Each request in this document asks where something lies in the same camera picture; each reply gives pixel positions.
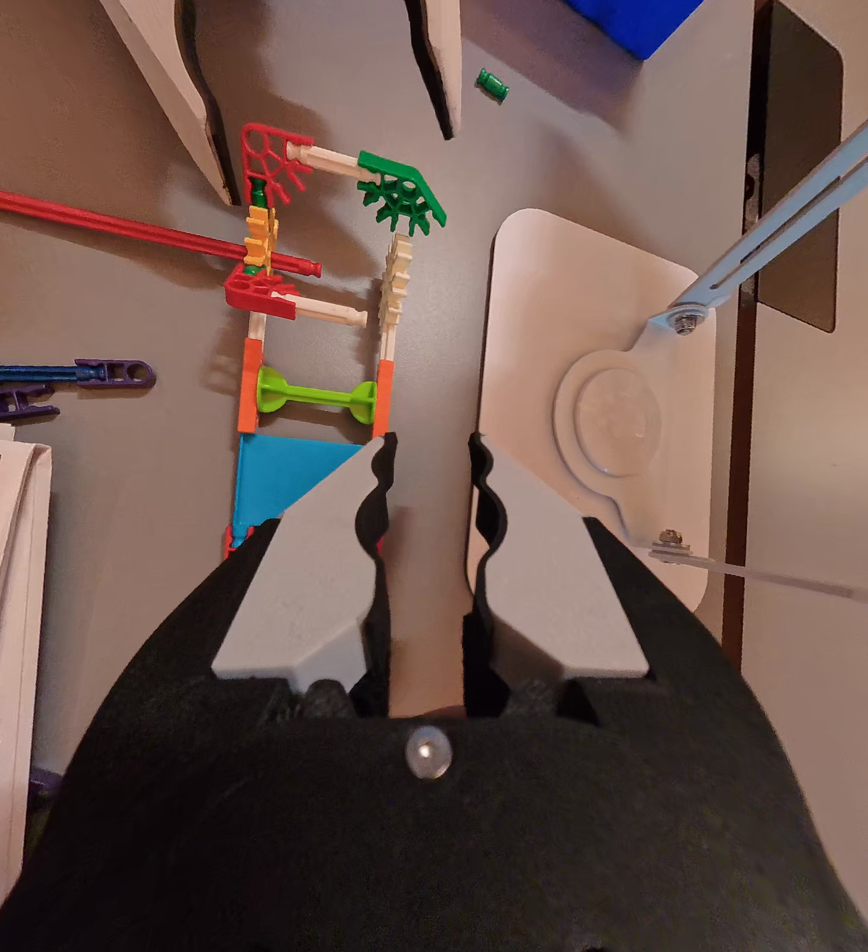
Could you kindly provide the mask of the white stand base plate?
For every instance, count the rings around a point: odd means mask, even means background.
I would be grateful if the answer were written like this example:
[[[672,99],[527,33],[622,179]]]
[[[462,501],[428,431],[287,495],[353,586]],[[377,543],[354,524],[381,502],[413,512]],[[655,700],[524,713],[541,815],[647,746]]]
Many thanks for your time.
[[[650,557],[663,530],[710,545],[715,315],[687,335],[651,319],[695,279],[688,268],[535,208],[497,234],[478,428],[582,515],[600,519],[689,609],[706,570]],[[628,367],[661,413],[643,472],[611,477],[585,459],[573,408],[598,371]]]

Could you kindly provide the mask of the colourful toy construction frame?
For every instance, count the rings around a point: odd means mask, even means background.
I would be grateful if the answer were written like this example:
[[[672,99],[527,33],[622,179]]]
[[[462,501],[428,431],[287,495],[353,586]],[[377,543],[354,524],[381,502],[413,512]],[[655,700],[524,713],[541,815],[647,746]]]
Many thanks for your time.
[[[259,135],[254,125],[306,137],[271,125],[246,124],[240,134],[243,184],[246,152],[254,153],[265,147],[275,151],[283,146],[282,140],[272,135]],[[247,312],[249,317],[237,395],[237,466],[233,510],[225,536],[226,556],[263,522],[280,517],[360,449],[359,445],[261,434],[262,416],[275,414],[288,404],[309,406],[346,411],[355,422],[367,427],[373,437],[387,431],[396,334],[404,315],[409,268],[413,262],[414,236],[408,235],[407,222],[401,218],[396,231],[392,232],[380,283],[380,352],[375,376],[348,392],[292,385],[265,363],[265,333],[269,321],[277,318],[293,321],[301,317],[366,329],[368,315],[351,306],[302,296],[283,277],[289,270],[289,262],[286,256],[277,255],[277,204],[287,204],[279,200],[268,202],[260,178],[251,177],[249,182],[245,255],[225,283],[226,303]]]

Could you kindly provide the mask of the clear round disc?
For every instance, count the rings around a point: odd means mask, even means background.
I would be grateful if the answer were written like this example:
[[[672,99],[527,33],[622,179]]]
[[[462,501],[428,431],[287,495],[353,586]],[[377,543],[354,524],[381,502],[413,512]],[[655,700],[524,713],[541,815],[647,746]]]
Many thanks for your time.
[[[611,477],[646,470],[661,441],[661,413],[638,371],[610,367],[590,376],[573,408],[574,432],[585,459]]]

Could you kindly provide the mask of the blue plastic bin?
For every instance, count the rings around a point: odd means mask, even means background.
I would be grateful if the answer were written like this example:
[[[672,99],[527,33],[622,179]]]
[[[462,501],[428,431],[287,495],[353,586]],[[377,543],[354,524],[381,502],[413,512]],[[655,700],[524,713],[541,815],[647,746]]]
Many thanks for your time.
[[[565,1],[621,49],[648,60],[701,1]]]

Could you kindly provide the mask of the blue rod cross toy assembly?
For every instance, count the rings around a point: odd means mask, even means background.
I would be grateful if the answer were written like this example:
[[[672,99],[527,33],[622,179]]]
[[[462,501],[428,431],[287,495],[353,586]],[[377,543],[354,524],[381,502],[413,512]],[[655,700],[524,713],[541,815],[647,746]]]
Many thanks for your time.
[[[149,388],[155,383],[153,368],[142,361],[78,359],[69,364],[0,364],[0,385]]]

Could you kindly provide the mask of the green toy connector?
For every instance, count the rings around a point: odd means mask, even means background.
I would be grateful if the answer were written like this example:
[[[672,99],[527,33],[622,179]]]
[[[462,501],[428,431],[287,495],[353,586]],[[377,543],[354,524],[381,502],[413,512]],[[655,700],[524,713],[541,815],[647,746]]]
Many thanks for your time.
[[[446,212],[416,168],[364,150],[356,164],[356,187],[363,194],[363,204],[380,204],[376,213],[378,223],[388,222],[395,232],[400,219],[405,218],[410,237],[416,228],[428,235],[431,221],[442,228],[446,226]]]

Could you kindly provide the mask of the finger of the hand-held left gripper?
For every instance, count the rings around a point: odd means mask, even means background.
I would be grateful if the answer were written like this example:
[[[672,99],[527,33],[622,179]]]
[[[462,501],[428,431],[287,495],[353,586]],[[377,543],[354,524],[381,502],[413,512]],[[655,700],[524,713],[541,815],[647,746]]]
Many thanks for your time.
[[[460,1],[405,1],[411,46],[447,141],[462,126],[463,39]]]
[[[103,1],[102,6],[198,169],[226,205],[239,205],[223,116],[197,50],[195,3]]]

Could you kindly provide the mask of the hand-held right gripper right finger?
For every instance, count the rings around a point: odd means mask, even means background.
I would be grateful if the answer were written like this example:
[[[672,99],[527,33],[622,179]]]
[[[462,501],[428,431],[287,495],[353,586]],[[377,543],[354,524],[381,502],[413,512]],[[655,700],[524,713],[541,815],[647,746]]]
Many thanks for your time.
[[[576,679],[639,680],[649,664],[584,517],[481,433],[473,606],[463,627],[463,701],[498,717],[513,697],[559,705]]]

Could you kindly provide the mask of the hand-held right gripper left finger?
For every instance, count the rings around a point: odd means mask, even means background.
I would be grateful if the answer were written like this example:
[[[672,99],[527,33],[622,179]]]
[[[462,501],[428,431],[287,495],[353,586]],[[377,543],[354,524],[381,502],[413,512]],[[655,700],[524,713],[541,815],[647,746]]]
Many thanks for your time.
[[[301,695],[337,682],[361,716],[389,713],[391,621],[380,543],[397,435],[363,446],[285,510],[212,669],[283,679]]]

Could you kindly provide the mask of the white instruction leaflet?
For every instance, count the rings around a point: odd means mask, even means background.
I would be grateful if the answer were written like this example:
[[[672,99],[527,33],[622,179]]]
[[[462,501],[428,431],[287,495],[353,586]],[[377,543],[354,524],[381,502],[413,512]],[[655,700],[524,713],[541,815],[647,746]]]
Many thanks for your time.
[[[33,466],[0,598],[0,834],[23,837],[44,604],[51,451]]]

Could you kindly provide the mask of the long red toy rod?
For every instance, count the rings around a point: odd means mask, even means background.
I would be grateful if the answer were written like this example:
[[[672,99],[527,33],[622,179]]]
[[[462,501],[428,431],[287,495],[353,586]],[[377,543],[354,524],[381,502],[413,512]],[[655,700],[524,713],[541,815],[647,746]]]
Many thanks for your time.
[[[176,247],[232,261],[242,261],[245,255],[245,249],[241,244],[106,215],[87,209],[73,208],[2,189],[0,189],[0,210],[89,231],[104,232],[152,244]]]

